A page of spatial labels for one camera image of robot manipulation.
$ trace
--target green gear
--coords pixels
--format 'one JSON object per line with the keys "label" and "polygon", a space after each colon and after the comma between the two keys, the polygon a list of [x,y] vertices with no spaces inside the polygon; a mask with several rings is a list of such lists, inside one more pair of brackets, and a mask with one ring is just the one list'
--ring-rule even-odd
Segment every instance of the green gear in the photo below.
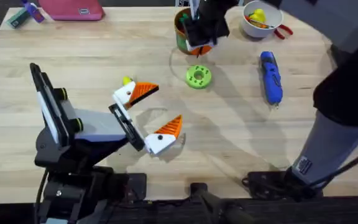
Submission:
{"label": "green gear", "polygon": [[194,65],[186,72],[186,83],[192,88],[206,88],[212,80],[212,73],[202,65]]}

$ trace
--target wooden table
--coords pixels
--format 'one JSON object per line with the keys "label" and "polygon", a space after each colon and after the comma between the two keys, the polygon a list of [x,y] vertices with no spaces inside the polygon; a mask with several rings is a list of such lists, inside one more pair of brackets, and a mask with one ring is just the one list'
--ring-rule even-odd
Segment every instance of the wooden table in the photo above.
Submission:
{"label": "wooden table", "polygon": [[[151,133],[183,115],[180,140],[160,157],[126,145],[102,161],[117,172],[145,172],[147,198],[183,198],[192,182],[206,182],[220,197],[248,197],[239,184],[249,171],[286,169],[313,125],[312,93],[333,70],[330,43],[310,26],[285,16],[295,35],[261,41],[239,31],[242,8],[226,18],[231,34],[197,59],[176,47],[174,7],[106,8],[100,22],[29,21],[19,30],[0,28],[0,202],[33,202],[42,175],[34,165],[35,139],[44,123],[29,64],[65,87],[73,105],[108,112],[123,76],[160,85],[130,110]],[[17,8],[8,11],[11,17]],[[264,100],[259,55],[272,50],[282,74],[278,110]],[[194,90],[184,82],[190,65],[205,65],[213,84]],[[338,177],[326,195],[358,195],[358,166]]]}

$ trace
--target small green object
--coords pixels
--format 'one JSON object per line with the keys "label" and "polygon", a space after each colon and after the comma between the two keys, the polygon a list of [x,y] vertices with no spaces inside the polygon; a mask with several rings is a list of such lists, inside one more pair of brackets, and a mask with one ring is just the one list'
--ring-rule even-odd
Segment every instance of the small green object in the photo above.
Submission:
{"label": "small green object", "polygon": [[14,14],[11,18],[9,18],[6,22],[13,28],[16,29],[21,26],[29,17],[30,13],[26,8],[22,8],[19,12]]}
{"label": "small green object", "polygon": [[189,16],[187,16],[187,14],[186,14],[186,13],[183,13],[181,16],[182,16],[182,17],[181,17],[181,18],[179,18],[180,22],[184,22],[184,21],[185,21],[185,19],[188,19],[188,18],[189,18]]}
{"label": "small green object", "polygon": [[212,73],[202,65],[194,65],[186,72],[186,83],[192,88],[206,88],[212,80]]}

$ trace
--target pink box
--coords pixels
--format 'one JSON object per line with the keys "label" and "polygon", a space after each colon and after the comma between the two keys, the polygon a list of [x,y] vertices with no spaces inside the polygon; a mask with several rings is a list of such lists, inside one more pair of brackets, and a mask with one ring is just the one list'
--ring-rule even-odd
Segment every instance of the pink box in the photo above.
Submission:
{"label": "pink box", "polygon": [[98,21],[104,16],[98,0],[39,0],[39,4],[54,20]]}

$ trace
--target white bowl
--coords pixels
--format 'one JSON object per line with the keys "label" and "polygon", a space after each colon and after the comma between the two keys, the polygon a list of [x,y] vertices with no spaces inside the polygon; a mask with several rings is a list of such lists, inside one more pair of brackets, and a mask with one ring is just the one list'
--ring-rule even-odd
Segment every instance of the white bowl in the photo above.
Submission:
{"label": "white bowl", "polygon": [[[263,9],[265,12],[267,25],[273,26],[267,29],[259,28],[249,23],[244,16],[248,16],[253,13],[256,9]],[[244,32],[251,37],[263,38],[271,34],[281,23],[283,22],[283,12],[276,7],[263,2],[263,1],[252,1],[244,6],[241,20],[241,26]]]}

